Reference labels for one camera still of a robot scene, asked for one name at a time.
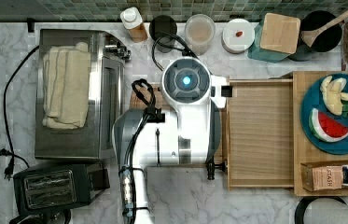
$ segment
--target beige towel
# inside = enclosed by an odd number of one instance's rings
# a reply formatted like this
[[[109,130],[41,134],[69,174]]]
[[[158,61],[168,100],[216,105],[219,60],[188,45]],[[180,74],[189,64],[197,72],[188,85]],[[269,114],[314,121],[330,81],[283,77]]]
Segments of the beige towel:
[[[43,61],[43,125],[53,129],[82,128],[89,107],[88,45],[79,43],[75,47],[53,47]]]

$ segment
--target white marble surface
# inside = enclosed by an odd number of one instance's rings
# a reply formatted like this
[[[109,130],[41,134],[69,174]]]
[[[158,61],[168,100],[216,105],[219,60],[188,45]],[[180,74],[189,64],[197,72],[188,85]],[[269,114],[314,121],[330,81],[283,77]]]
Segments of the white marble surface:
[[[183,35],[184,24],[179,24]],[[311,61],[294,63],[264,63],[249,60],[246,54],[232,55],[220,44],[224,24],[216,25],[213,46],[200,57],[212,73],[230,78],[279,77],[294,70],[340,70],[340,50],[316,54]],[[38,44],[41,28],[104,30],[120,38],[132,51],[126,64],[127,87],[131,81],[143,77],[159,82],[161,72],[151,60],[151,39],[134,44],[121,23],[37,23],[34,34],[27,33],[24,23],[0,23],[0,148],[8,148],[3,121],[3,90],[9,76],[26,54]],[[167,65],[180,53],[156,54]],[[35,94],[38,53],[24,65],[11,84],[7,98],[10,130],[16,152],[31,165],[35,145]],[[4,180],[9,158],[0,157],[0,223],[8,223],[17,215],[13,183]],[[121,199],[118,191],[117,166],[108,165],[111,189],[89,207],[73,210],[72,223],[120,223]],[[16,162],[15,172],[25,168]],[[206,179],[206,170],[194,168],[148,168],[147,190],[156,223],[294,223],[294,210],[300,198],[286,189],[235,189],[227,191],[223,175],[216,172],[216,180]]]

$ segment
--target tile backsplash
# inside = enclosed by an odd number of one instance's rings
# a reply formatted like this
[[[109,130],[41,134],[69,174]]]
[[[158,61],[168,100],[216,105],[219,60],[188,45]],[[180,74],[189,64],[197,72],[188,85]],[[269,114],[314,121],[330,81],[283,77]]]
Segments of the tile backsplash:
[[[348,0],[37,0],[60,21],[120,21],[127,7],[137,7],[144,21],[159,15],[186,21],[204,14],[214,21],[244,18],[260,21],[268,12],[304,18],[315,10],[336,16],[348,9]]]

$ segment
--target banana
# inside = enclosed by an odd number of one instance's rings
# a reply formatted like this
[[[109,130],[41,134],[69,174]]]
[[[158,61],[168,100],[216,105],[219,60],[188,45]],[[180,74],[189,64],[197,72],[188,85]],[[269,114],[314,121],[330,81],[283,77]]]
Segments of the banana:
[[[345,78],[337,78],[331,81],[333,77],[326,77],[320,86],[320,91],[323,95],[323,101],[330,113],[340,116],[342,114],[342,102],[348,101],[348,93],[342,92],[347,81]]]

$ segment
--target salt shaker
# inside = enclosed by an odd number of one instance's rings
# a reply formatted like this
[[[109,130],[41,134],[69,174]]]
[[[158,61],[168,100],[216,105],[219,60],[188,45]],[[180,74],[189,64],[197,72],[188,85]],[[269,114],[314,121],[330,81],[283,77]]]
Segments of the salt shaker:
[[[144,22],[136,7],[125,9],[120,17],[133,42],[138,43],[147,39]]]

